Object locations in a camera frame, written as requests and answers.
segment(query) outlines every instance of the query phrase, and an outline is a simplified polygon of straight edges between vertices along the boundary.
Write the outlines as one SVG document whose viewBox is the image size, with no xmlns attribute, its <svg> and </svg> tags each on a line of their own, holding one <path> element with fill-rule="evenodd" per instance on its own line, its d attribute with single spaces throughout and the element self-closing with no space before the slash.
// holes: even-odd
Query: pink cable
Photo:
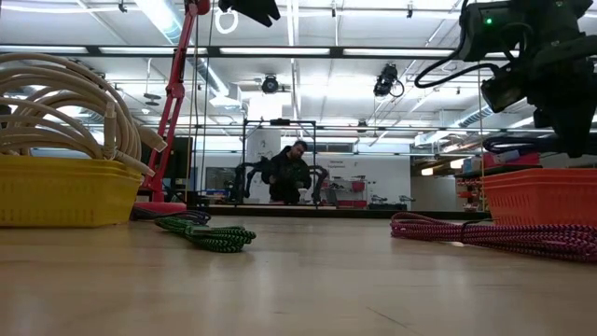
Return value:
<svg viewBox="0 0 597 336">
<path fill-rule="evenodd" d="M 392 237 L 460 242 L 526 255 L 597 262 L 597 228 L 586 225 L 456 225 L 412 213 L 397 213 Z"/>
</svg>

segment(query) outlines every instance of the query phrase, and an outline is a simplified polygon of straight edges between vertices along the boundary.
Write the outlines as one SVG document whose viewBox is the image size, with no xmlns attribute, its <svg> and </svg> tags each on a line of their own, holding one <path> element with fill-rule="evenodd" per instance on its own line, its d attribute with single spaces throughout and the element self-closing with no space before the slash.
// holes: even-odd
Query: fluorescent light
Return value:
<svg viewBox="0 0 597 336">
<path fill-rule="evenodd" d="M 369 156 L 396 156 L 396 154 L 395 153 L 383 153 L 383 152 L 380 152 L 380 153 L 374 153 L 374 152 L 363 153 L 363 152 L 359 152 L 358 153 L 358 155 L 369 155 Z"/>
<path fill-rule="evenodd" d="M 346 56 L 388 56 L 388 57 L 448 57 L 447 49 L 345 49 Z"/>
<path fill-rule="evenodd" d="M 450 168 L 452 168 L 452 169 L 460 169 L 460 168 L 463 167 L 463 164 L 465 164 L 465 159 L 460 159 L 460 160 L 452 161 L 452 162 L 450 162 Z"/>
<path fill-rule="evenodd" d="M 533 117 L 529 117 L 529 118 L 526 118 L 526 119 L 523 119 L 523 120 L 520 120 L 520 121 L 517 121 L 517 122 L 511 124 L 508 128 L 519 128 L 522 126 L 532 124 L 533 122 L 534 122 Z"/>
<path fill-rule="evenodd" d="M 375 131 L 377 127 L 358 127 L 358 126 L 323 126 L 324 130 L 329 131 Z"/>
<path fill-rule="evenodd" d="M 6 45 L 0 45 L 0 52 L 88 53 L 85 47 Z"/>
<path fill-rule="evenodd" d="M 168 0 L 135 0 L 149 20 L 164 34 L 182 29 Z"/>
<path fill-rule="evenodd" d="M 518 50 L 511 50 L 510 53 L 512 54 L 512 56 L 514 56 L 515 58 L 519 58 L 519 55 L 521 54 Z M 488 53 L 485 57 L 491 57 L 491 58 L 505 58 L 506 55 L 503 52 L 490 52 Z"/>
<path fill-rule="evenodd" d="M 329 55 L 329 48 L 220 48 L 224 55 Z"/>
<path fill-rule="evenodd" d="M 195 47 L 188 47 L 187 55 L 194 55 L 195 54 Z M 207 48 L 197 48 L 198 55 L 207 55 Z"/>
<path fill-rule="evenodd" d="M 156 54 L 156 55 L 172 55 L 174 54 L 174 47 L 100 47 L 100 51 L 104 54 Z M 205 55 L 206 48 L 197 48 L 197 53 Z M 187 49 L 187 55 L 194 55 L 195 49 Z"/>
<path fill-rule="evenodd" d="M 431 175 L 433 175 L 433 168 L 423 169 L 421 171 L 421 175 L 423 175 L 423 176 L 431 176 Z"/>
<path fill-rule="evenodd" d="M 240 107 L 241 102 L 224 96 L 216 96 L 215 98 L 211 99 L 209 103 L 213 107 Z"/>
</svg>

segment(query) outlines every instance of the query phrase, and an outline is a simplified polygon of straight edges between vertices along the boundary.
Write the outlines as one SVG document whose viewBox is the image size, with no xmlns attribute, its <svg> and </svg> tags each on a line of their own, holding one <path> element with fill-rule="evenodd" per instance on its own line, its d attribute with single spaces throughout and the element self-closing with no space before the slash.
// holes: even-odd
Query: coiled cable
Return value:
<svg viewBox="0 0 597 336">
<path fill-rule="evenodd" d="M 597 228 L 584 225 L 455 225 L 411 213 L 397 213 L 392 237 L 460 242 L 544 258 L 597 262 Z"/>
<path fill-rule="evenodd" d="M 157 151 L 167 144 L 132 119 L 124 100 L 108 82 L 64 58 L 41 53 L 0 55 L 0 64 L 14 61 L 35 64 L 0 69 L 0 105 L 17 107 L 12 115 L 0 116 L 0 122 L 6 123 L 0 130 L 0 155 L 31 155 L 32 147 L 67 148 L 154 174 L 140 162 L 141 142 Z M 25 99 L 4 97 L 9 91 L 33 85 L 44 88 Z M 104 144 L 98 144 L 79 120 L 59 110 L 65 106 L 79 106 L 104 117 Z"/>
<path fill-rule="evenodd" d="M 483 147 L 494 154 L 518 150 L 521 155 L 529 153 L 565 153 L 565 144 L 558 137 L 508 137 L 496 136 L 483 141 Z M 584 154 L 597 155 L 597 137 L 590 134 Z"/>
</svg>

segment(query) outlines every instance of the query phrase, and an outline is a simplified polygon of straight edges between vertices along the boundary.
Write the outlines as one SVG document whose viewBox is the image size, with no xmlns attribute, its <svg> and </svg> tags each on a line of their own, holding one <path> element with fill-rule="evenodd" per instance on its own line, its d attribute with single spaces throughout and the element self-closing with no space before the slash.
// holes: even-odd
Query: shelf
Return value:
<svg viewBox="0 0 597 336">
<path fill-rule="evenodd" d="M 485 169 L 485 176 L 497 175 L 497 174 L 503 174 L 503 173 L 512 173 L 512 172 L 518 172 L 521 170 L 534 169 L 534 168 L 543 168 L 543 166 L 541 166 L 541 165 L 523 165 L 523 164 L 504 165 L 504 166 Z M 456 177 L 456 178 L 478 178 L 478 177 L 481 177 L 481 171 L 458 174 L 458 175 L 455 175 L 454 177 Z"/>
</svg>

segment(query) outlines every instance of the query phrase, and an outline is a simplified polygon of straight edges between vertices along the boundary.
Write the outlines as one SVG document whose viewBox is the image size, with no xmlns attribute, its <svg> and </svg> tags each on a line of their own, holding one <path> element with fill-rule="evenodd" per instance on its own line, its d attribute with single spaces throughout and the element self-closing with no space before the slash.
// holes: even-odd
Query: metal frame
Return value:
<svg viewBox="0 0 597 336">
<path fill-rule="evenodd" d="M 118 46 L 118 45 L 49 45 L 49 44 L 0 44 L 0 54 L 8 53 L 10 50 L 18 51 L 15 48 L 39 48 L 38 52 L 44 52 L 56 56 L 66 57 L 107 57 L 107 58 L 172 58 L 176 46 Z M 85 49 L 87 52 L 60 52 L 58 50 L 51 50 L 51 47 L 79 47 Z M 102 49 L 122 49 L 122 52 L 102 52 Z M 205 58 L 295 58 L 295 59 L 355 59 L 355 60 L 422 60 L 422 61 L 439 61 L 446 58 L 447 54 L 453 49 L 446 48 L 409 48 L 409 47 L 321 47 L 321 46 L 198 46 L 199 49 L 204 50 L 200 54 Z M 285 49 L 284 53 L 263 53 L 263 52 L 243 52 L 243 53 L 225 53 L 222 49 Z M 310 49 L 315 52 L 303 53 L 304 49 Z M 322 53 L 316 50 L 328 49 L 329 52 Z M 345 50 L 373 50 L 376 54 L 347 54 Z M 187 58 L 192 58 L 192 54 L 186 55 Z M 507 61 L 506 56 L 490 55 L 484 61 Z"/>
<path fill-rule="evenodd" d="M 286 122 L 289 122 L 290 124 L 297 124 L 299 126 L 299 129 L 302 129 L 303 127 L 301 126 L 302 124 L 311 124 L 312 128 L 313 128 L 313 134 L 312 134 L 312 138 L 313 138 L 313 166 L 316 166 L 316 156 L 317 156 L 317 121 L 315 120 L 285 120 Z M 271 121 L 270 120 L 249 120 L 249 119 L 245 119 L 243 120 L 243 154 L 242 154 L 242 158 L 243 158 L 243 162 L 242 165 L 245 166 L 246 164 L 246 127 L 251 124 L 251 123 L 256 123 L 257 126 L 255 128 L 256 130 L 259 129 L 264 129 L 262 124 L 263 123 L 269 123 L 270 126 L 273 129 L 284 129 L 284 126 L 272 126 L 271 125 Z M 316 178 L 316 173 L 315 171 L 313 171 L 313 180 L 315 180 Z M 243 172 L 243 186 L 246 184 L 246 171 Z M 234 204 L 234 207 L 237 207 L 238 205 L 240 205 L 240 200 L 236 200 L 236 204 Z"/>
</svg>

